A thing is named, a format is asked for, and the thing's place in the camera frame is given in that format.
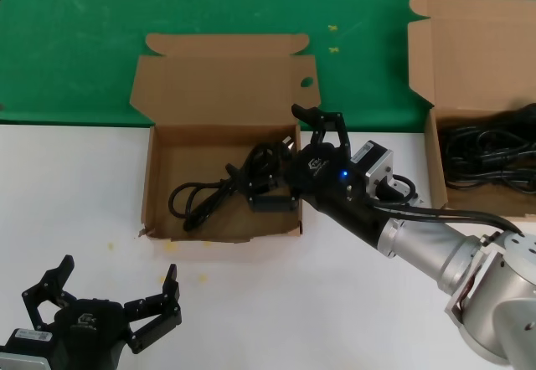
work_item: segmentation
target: box flap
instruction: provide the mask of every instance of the box flap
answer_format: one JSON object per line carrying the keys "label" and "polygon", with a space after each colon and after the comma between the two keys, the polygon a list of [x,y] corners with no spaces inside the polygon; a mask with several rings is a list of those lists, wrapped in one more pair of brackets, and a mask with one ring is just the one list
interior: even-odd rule
{"label": "box flap", "polygon": [[282,125],[294,103],[320,104],[305,34],[149,34],[131,104],[157,125]]}
{"label": "box flap", "polygon": [[536,100],[536,0],[410,0],[410,87],[440,108]]}

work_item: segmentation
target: black power cable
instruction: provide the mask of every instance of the black power cable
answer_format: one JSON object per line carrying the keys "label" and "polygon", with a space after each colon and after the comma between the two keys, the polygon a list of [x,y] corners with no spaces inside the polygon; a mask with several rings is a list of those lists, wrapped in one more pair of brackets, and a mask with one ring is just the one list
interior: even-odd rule
{"label": "black power cable", "polygon": [[[289,153],[282,142],[258,144],[245,159],[244,165],[240,168],[240,175],[243,179],[248,179],[246,182],[255,184],[255,193],[266,193],[270,191],[271,186],[268,182],[263,182],[262,180],[269,178],[270,175],[274,177],[281,169],[281,162],[286,157],[285,154]],[[237,187],[238,185],[232,177],[214,183],[184,183],[172,191],[167,201],[167,207],[174,217],[184,219],[183,229],[189,232],[201,226],[229,196],[236,192]],[[174,207],[175,198],[187,188],[192,188],[193,190],[188,196],[184,213],[180,213]],[[195,208],[192,208],[196,195],[201,190],[208,188],[216,191]]]}
{"label": "black power cable", "polygon": [[415,185],[408,178],[400,175],[393,175],[398,182],[408,185],[410,192],[397,202],[382,202],[376,198],[371,198],[364,194],[366,204],[374,209],[385,211],[390,217],[414,222],[432,222],[441,224],[482,224],[493,226],[501,230],[509,230],[515,234],[521,234],[521,230],[505,218],[493,215],[492,213],[482,213],[479,211],[465,211],[455,209],[433,209],[411,207],[409,201],[415,196]]}
{"label": "black power cable", "polygon": [[536,194],[536,104],[439,133],[446,186],[502,184]]}

